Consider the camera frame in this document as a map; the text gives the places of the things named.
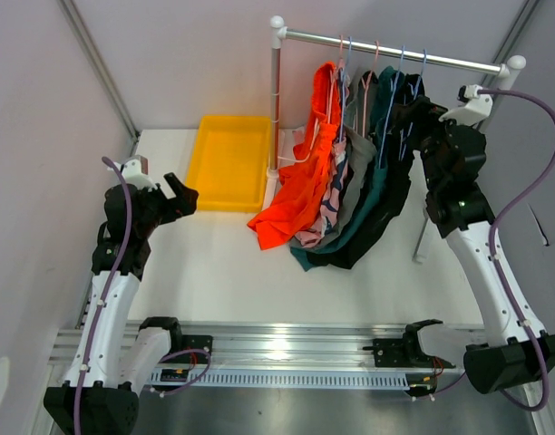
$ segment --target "red-orange garment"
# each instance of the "red-orange garment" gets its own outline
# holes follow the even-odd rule
[[[294,147],[297,160],[305,159],[318,120],[319,131],[309,158],[279,170],[281,190],[271,206],[251,219],[248,227],[258,233],[259,247],[270,249],[285,244],[296,232],[310,228],[316,221],[320,202],[326,192],[330,171],[330,150],[340,127],[340,105],[337,86],[330,87],[336,66],[322,65],[314,75],[314,93],[304,142]],[[332,90],[330,123],[327,122],[328,93]]]

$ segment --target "white wall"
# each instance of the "white wall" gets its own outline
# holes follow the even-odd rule
[[[76,3],[141,129],[197,127],[205,114],[269,115],[269,18],[292,28],[490,62],[522,0],[111,0]],[[306,121],[312,74],[337,49],[285,42],[282,121]],[[351,59],[370,65],[372,55]],[[396,60],[383,60],[383,66]],[[419,72],[419,63],[404,68]],[[454,103],[480,75],[427,69],[433,100]]]
[[[536,95],[555,109],[555,2],[540,7],[517,53],[525,55],[528,64],[515,89]],[[486,134],[487,164],[480,182],[493,211],[499,212],[540,175],[553,152],[555,132],[544,111],[506,97]],[[529,206],[550,246],[543,246]],[[548,332],[555,334],[555,170],[502,223],[501,240],[530,305]],[[555,369],[550,379],[555,410]]]
[[[0,357],[11,359],[0,434],[27,433],[59,327],[86,290],[102,155],[126,135],[53,0],[0,0]]]

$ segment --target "yellow tray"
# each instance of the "yellow tray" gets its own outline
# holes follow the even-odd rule
[[[269,118],[205,116],[186,184],[199,192],[197,209],[260,211],[266,188]]]

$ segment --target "white tabletop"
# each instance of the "white tabletop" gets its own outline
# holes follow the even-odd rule
[[[184,181],[196,130],[145,130],[138,154],[168,196],[162,176]],[[286,133],[285,149],[291,149]],[[417,158],[400,217],[348,271],[304,272],[287,246],[261,251],[246,223],[253,216],[197,212],[157,228],[152,253],[129,318],[175,316],[183,321],[299,324],[404,324],[437,318],[481,324],[463,269],[437,234],[423,265],[412,261],[422,228],[425,185]]]

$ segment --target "gray garment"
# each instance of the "gray garment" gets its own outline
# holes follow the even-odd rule
[[[357,131],[353,130],[354,119],[356,117],[358,131],[362,132],[362,118],[365,101],[365,89],[360,81],[362,77],[364,77],[366,81],[368,78],[368,71],[365,72],[364,69],[362,71],[356,71],[354,80],[350,85],[350,100],[344,111],[344,130],[347,138],[346,146],[350,145],[351,147],[349,150],[350,157],[348,158],[348,166],[352,169],[354,175],[346,185],[346,193],[342,199],[342,203],[340,204],[340,209],[338,210],[338,220],[332,228],[332,231],[324,235],[322,240],[320,240],[317,245],[310,248],[304,248],[297,238],[292,237],[289,241],[289,245],[291,247],[301,248],[308,252],[314,252],[325,247],[328,243],[335,240],[340,236],[340,234],[342,234],[342,230],[346,224],[350,222],[354,209],[356,208],[356,204],[358,204],[358,200],[360,199],[360,190],[365,182],[366,168],[376,156],[376,147],[374,143],[367,138],[363,138]],[[368,134],[368,129],[370,127],[370,111],[375,104],[377,87],[378,79],[375,74],[372,74],[366,101],[366,135]]]

